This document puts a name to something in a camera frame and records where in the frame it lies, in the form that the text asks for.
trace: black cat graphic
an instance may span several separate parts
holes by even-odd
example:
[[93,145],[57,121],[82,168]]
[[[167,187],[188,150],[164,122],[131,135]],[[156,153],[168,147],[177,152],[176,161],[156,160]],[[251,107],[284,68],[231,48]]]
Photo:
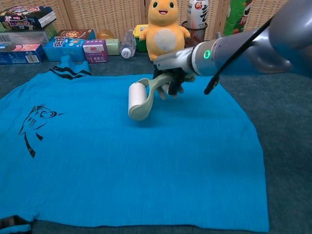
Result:
[[46,108],[43,104],[39,106],[34,106],[33,109],[30,111],[29,115],[24,120],[24,123],[19,131],[19,135],[24,134],[25,144],[27,149],[31,155],[31,157],[35,157],[36,152],[30,146],[27,135],[35,134],[38,140],[43,140],[43,136],[40,136],[37,133],[37,130],[42,128],[46,125],[48,119],[63,115],[64,113],[57,114],[56,111],[51,111],[50,109]]

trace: black cable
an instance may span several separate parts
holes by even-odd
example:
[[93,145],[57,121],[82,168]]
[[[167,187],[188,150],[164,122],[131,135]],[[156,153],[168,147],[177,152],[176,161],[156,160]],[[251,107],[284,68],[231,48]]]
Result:
[[251,45],[252,41],[256,39],[271,23],[273,17],[271,17],[265,24],[263,24],[254,34],[251,35],[250,38],[248,38],[242,46],[235,51],[234,54],[222,65],[222,67],[216,72],[216,74],[211,78],[209,81],[204,93],[207,95],[209,94],[212,89],[216,87],[216,85],[219,83],[220,80],[220,74],[224,71],[224,69],[233,62],[237,57],[239,57],[245,50],[247,50]]

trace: cup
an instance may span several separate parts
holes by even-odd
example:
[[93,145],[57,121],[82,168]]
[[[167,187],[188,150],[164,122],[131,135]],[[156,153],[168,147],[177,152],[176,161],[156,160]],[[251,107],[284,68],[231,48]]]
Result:
[[185,39],[185,48],[196,46],[205,40],[207,23],[205,23],[204,28],[189,28],[187,27],[187,21],[184,21],[182,27],[185,27],[191,34],[190,39]]

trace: blue t-shirt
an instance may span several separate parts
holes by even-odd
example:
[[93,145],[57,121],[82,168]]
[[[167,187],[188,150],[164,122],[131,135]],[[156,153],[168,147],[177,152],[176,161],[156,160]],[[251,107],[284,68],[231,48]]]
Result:
[[69,57],[0,100],[0,222],[195,225],[267,232],[263,152],[246,113],[209,78],[150,116],[128,117],[129,86]]

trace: woven rattan panel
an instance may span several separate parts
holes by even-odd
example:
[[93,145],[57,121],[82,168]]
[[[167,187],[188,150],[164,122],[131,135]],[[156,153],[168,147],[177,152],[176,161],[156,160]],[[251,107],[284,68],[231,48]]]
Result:
[[218,11],[216,13],[215,18],[215,24],[214,24],[214,39],[215,39],[215,33],[223,33],[225,21],[226,21],[226,15],[228,13],[230,5],[230,0],[219,0],[218,4]]
[[253,0],[248,15],[245,31],[261,27],[268,21],[288,0]]
[[[205,39],[211,40],[214,37],[214,29],[215,29],[215,19],[218,12],[220,0],[209,0],[209,12],[207,16],[207,24],[208,27],[206,29]],[[182,24],[184,21],[187,20],[187,6],[189,0],[177,0],[178,7],[179,7],[179,23]]]
[[12,6],[50,6],[57,15],[55,27],[57,30],[70,29],[69,20],[64,9],[63,0],[0,0],[0,11]]
[[64,0],[73,29],[109,29],[115,38],[142,24],[144,0]]

